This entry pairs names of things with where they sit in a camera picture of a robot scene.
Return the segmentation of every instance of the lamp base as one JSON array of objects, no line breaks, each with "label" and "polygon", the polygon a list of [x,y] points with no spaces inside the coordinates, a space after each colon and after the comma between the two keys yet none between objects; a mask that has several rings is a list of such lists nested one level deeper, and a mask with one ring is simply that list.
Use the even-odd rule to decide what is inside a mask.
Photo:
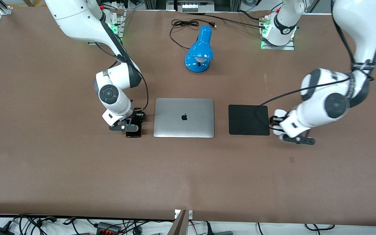
[{"label": "lamp base", "polygon": [[206,71],[210,66],[210,60],[205,60],[204,62],[198,62],[195,56],[186,55],[185,56],[185,66],[187,69],[194,73],[201,73]]}]

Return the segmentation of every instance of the black phone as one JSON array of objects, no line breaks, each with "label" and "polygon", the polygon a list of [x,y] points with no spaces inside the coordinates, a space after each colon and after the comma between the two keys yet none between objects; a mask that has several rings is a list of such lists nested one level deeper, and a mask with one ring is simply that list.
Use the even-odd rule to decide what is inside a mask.
[{"label": "black phone", "polygon": [[137,138],[137,137],[142,137],[142,121],[138,118],[132,119],[132,125],[137,125],[139,127],[138,131],[135,132],[126,132],[126,137],[127,138]]}]

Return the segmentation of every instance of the electrical connector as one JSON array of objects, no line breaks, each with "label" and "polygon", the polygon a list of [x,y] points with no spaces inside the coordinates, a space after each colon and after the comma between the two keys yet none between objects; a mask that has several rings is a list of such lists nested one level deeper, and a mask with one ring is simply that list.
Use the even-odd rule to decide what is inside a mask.
[{"label": "electrical connector", "polygon": [[14,233],[6,230],[4,226],[4,228],[0,227],[0,235],[14,235]]},{"label": "electrical connector", "polygon": [[206,223],[207,223],[207,235],[214,235],[212,226],[210,225],[208,221],[206,221]]}]

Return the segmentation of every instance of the blue desk lamp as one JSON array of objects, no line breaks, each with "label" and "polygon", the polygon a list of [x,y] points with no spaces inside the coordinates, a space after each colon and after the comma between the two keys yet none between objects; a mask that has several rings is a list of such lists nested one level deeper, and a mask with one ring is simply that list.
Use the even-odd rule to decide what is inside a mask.
[{"label": "blue desk lamp", "polygon": [[200,28],[197,41],[188,50],[185,56],[185,66],[194,73],[204,72],[210,66],[213,59],[213,49],[210,46],[212,39],[212,29],[208,25]]}]

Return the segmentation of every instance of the mounting plate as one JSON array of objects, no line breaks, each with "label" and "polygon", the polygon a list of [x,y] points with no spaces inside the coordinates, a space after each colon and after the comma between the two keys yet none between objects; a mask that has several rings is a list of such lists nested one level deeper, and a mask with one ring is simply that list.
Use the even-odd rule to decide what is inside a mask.
[{"label": "mounting plate", "polygon": [[[181,212],[181,210],[175,209],[175,220],[178,217],[180,212]],[[188,213],[189,213],[189,220],[192,220],[192,210],[188,210]]]}]

